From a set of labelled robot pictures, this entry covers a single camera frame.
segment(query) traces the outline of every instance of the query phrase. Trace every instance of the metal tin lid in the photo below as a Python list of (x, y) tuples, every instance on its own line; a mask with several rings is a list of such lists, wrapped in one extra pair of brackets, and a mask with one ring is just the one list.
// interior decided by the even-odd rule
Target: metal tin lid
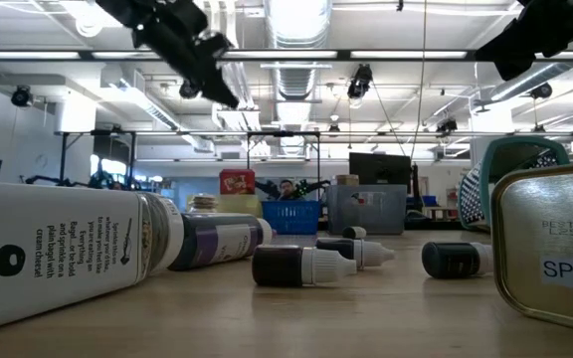
[(573, 327), (573, 165), (503, 178), (491, 200), (496, 285), (521, 313)]

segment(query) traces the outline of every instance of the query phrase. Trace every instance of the blue basket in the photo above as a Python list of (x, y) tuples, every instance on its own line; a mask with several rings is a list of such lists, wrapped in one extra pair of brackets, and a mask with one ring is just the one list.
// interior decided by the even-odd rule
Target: blue basket
[(263, 202), (263, 217), (280, 235), (315, 235), (319, 203), (316, 201)]

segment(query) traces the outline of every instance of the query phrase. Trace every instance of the red box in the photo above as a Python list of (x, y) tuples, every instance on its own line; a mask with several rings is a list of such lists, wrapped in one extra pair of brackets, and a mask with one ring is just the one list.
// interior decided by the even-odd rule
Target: red box
[(251, 169), (223, 169), (220, 194), (255, 194), (256, 173)]

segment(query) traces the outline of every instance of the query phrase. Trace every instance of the black monitor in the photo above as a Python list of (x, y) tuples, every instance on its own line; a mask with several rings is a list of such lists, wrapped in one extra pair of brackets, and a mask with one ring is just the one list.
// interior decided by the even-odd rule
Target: black monitor
[(348, 170), (359, 184), (399, 184), (410, 188), (410, 157), (402, 155), (349, 153)]

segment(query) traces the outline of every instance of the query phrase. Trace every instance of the purple label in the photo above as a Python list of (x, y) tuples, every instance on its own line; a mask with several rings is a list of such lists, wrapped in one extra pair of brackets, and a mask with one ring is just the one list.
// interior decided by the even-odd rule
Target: purple label
[(196, 229), (197, 251), (192, 267), (250, 256), (258, 245), (258, 228), (247, 224)]

